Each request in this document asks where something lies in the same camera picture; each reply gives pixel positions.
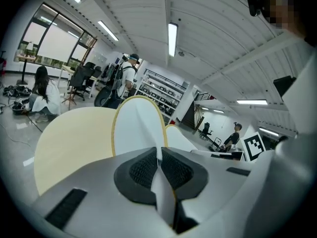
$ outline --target window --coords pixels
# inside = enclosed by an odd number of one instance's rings
[[[26,29],[17,55],[34,56],[34,63],[46,66],[77,67],[94,40],[93,36],[58,11],[43,4]],[[33,43],[31,51],[26,49],[29,42]]]

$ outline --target white ceiling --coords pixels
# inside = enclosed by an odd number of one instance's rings
[[[250,52],[261,53],[261,45],[287,34],[261,16],[251,17],[247,0],[64,1],[94,25],[112,48],[137,52],[201,86],[231,112],[255,116],[260,125],[296,130],[273,80],[297,77],[312,49],[301,40],[279,48],[275,45],[268,48],[272,50],[269,54],[228,71],[228,65]],[[116,34],[118,42],[99,26],[100,20]],[[179,25],[176,53],[183,51],[184,57],[167,56],[169,22]],[[270,105],[266,109],[238,107],[237,99],[267,99]]]

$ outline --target person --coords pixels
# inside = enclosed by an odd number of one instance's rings
[[[45,66],[36,70],[34,87],[24,113],[29,111],[40,113],[36,122],[49,121],[48,116],[60,115],[59,90],[56,83],[50,79]]]
[[[219,152],[227,152],[231,149],[231,145],[238,143],[240,139],[240,130],[242,129],[242,125],[240,123],[236,123],[234,126],[234,133],[231,134],[224,144],[220,147]]]
[[[257,16],[261,12],[268,23],[292,32],[313,47],[317,45],[317,25],[312,15],[314,0],[250,1],[252,1],[249,3],[252,16]]]
[[[138,63],[139,59],[137,54],[131,54],[129,60],[122,63],[123,75],[121,86],[112,91],[112,96],[105,105],[106,108],[117,109],[124,99],[124,96],[132,89],[136,72],[133,66]]]

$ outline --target desk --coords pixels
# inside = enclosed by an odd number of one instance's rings
[[[84,165],[112,157],[116,110],[88,107],[63,113],[43,131],[34,156],[39,195]]]
[[[69,66],[62,65],[61,66],[61,70],[60,70],[60,74],[59,74],[59,77],[58,77],[57,87],[59,87],[59,82],[60,82],[60,78],[61,78],[61,74],[62,74],[63,70],[67,71],[68,74],[74,74],[74,72],[75,72],[75,71],[71,70]],[[93,80],[94,83],[93,83],[93,85],[92,85],[92,87],[90,89],[90,92],[89,92],[89,99],[91,98],[93,89],[94,89],[96,81],[97,81],[96,77],[91,77],[90,79]]]
[[[21,56],[21,55],[17,55],[17,58],[24,60],[24,65],[23,65],[23,72],[22,72],[22,79],[19,79],[16,84],[17,85],[27,85],[28,82],[24,80],[24,74],[25,74],[25,67],[26,67],[26,62],[29,61],[35,61],[35,57],[25,57],[25,56]]]

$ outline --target floor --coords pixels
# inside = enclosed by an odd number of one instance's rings
[[[21,74],[7,73],[0,78],[4,86],[15,85],[16,81],[21,78]],[[26,75],[28,87],[32,88],[34,76]],[[67,82],[61,80],[59,85],[60,100],[64,100]],[[97,91],[93,91],[93,97],[83,101],[78,96],[75,97],[77,105],[71,104],[71,109],[81,107],[93,107],[94,97]],[[7,104],[8,97],[2,95],[0,90],[0,103]],[[68,102],[62,106],[62,113],[68,111]],[[38,128],[31,123],[27,116],[16,116],[12,110],[7,107],[3,114],[0,115],[0,176],[7,186],[12,197],[31,205],[38,197],[37,188],[34,179],[34,152],[37,142],[49,122],[38,123]],[[194,132],[183,124],[177,124],[182,133],[188,138],[199,150],[209,151],[210,141],[202,140],[198,132]]]

